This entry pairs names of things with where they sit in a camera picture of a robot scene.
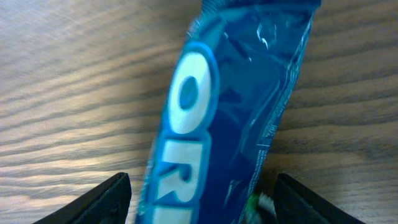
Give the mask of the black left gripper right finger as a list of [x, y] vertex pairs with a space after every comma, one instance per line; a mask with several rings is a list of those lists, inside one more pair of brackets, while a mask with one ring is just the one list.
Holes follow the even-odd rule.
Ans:
[[279, 223], [364, 224], [287, 174], [277, 177], [274, 206]]

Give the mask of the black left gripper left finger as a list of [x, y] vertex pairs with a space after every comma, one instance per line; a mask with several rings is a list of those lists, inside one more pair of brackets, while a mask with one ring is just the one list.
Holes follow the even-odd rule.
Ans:
[[35, 224], [125, 224], [131, 196], [129, 176], [119, 172]]

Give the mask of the green red wafer bar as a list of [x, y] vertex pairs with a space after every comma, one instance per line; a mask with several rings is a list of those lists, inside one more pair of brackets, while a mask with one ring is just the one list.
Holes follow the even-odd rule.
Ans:
[[274, 201], [263, 192], [252, 194], [243, 210], [243, 224], [278, 224]]

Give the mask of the blue Oreo cookie pack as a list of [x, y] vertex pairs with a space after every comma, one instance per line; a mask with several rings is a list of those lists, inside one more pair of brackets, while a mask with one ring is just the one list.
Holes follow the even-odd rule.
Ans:
[[203, 1], [174, 70], [137, 223], [241, 223], [319, 0]]

